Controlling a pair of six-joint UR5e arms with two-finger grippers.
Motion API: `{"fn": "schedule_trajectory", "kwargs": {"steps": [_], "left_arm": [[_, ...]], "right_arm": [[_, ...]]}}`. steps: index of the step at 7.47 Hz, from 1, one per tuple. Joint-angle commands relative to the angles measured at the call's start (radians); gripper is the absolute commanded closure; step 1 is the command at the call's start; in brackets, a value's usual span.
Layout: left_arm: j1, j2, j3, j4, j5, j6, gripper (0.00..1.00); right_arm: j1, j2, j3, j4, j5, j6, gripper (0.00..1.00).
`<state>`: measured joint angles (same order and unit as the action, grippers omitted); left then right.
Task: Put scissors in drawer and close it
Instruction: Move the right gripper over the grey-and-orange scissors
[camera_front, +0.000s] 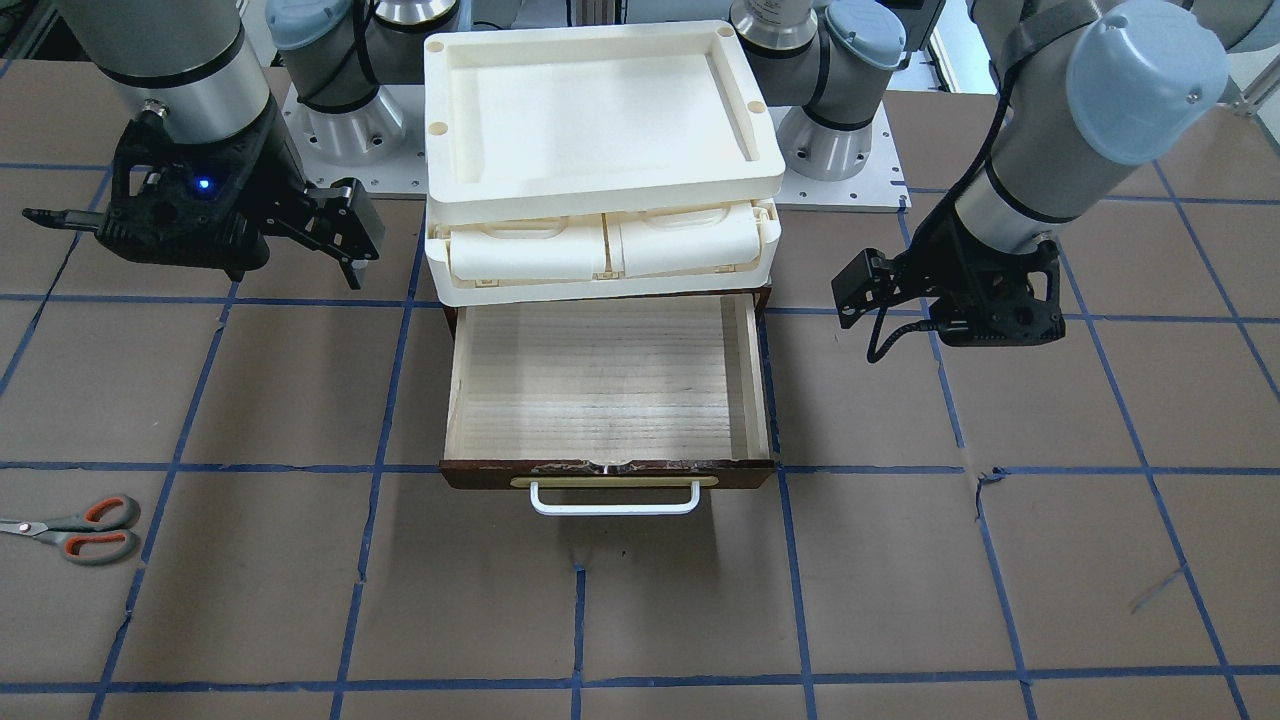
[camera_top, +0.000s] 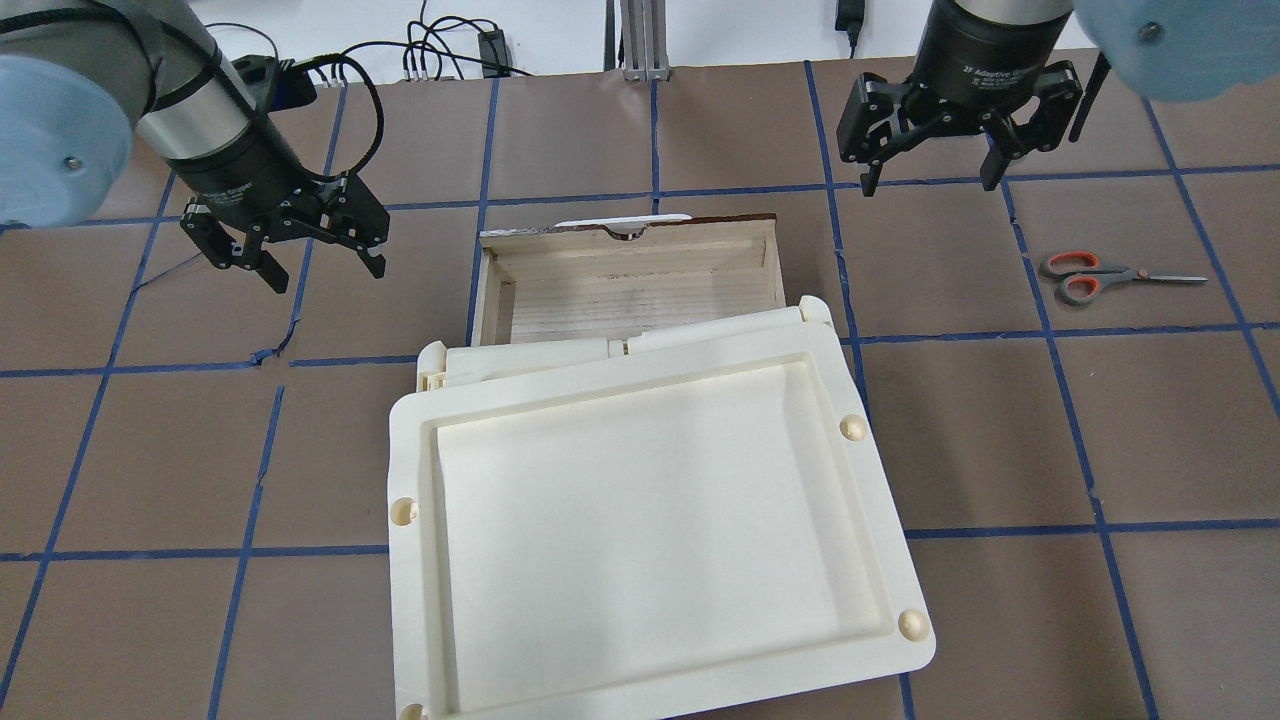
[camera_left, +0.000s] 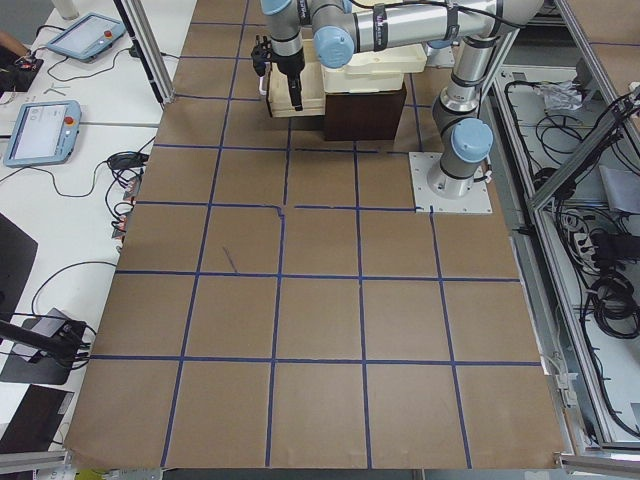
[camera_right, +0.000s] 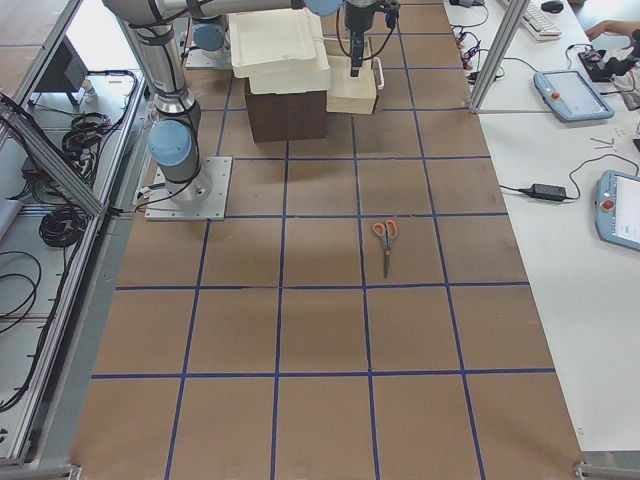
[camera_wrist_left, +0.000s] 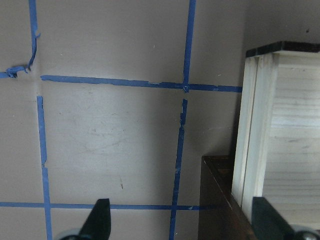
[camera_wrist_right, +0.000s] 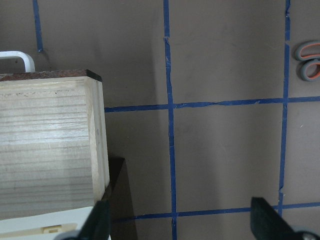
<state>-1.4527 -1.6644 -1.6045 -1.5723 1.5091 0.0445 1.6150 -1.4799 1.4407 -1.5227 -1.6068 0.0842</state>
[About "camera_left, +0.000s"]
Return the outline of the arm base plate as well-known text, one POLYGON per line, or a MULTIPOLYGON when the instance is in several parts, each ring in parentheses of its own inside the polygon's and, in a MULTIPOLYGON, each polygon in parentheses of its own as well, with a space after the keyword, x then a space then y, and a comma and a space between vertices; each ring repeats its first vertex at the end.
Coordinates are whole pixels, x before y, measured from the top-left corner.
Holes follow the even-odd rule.
POLYGON ((419 213, 489 215, 493 213, 487 182, 478 166, 474 175, 458 180, 448 177, 439 152, 410 152, 410 174, 415 209, 419 213))

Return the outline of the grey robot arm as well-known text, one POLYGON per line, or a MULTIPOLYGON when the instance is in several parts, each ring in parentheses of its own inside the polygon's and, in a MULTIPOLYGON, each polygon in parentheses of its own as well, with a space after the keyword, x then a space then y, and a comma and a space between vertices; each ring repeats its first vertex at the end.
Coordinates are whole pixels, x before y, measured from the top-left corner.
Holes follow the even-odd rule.
POLYGON ((287 80, 289 102, 303 111, 305 68, 301 30, 308 26, 320 63, 339 69, 361 53, 423 42, 461 40, 460 56, 434 107, 437 123, 461 120, 480 105, 479 87, 501 36, 518 31, 538 13, 539 1, 264 1, 268 33, 257 38, 252 61, 257 75, 267 67, 287 80))

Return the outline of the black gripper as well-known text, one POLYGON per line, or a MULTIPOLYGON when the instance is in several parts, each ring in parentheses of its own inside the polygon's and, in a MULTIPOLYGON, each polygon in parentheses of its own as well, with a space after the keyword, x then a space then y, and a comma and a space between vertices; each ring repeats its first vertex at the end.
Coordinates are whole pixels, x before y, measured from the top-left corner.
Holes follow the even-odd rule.
POLYGON ((291 105, 295 111, 302 111, 302 83, 300 74, 305 68, 303 50, 290 56, 277 54, 267 36, 257 35, 251 52, 253 69, 258 76, 266 74, 268 62, 275 63, 278 70, 288 77, 288 91, 291 105))

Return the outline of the person's hand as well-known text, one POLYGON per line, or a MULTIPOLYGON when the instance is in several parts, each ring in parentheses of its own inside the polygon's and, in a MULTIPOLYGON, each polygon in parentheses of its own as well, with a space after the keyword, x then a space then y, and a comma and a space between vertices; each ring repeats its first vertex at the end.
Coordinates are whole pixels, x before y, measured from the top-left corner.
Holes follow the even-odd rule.
POLYGON ((30 53, 30 50, 24 44, 3 30, 0 31, 0 45, 19 57, 27 56, 30 53))

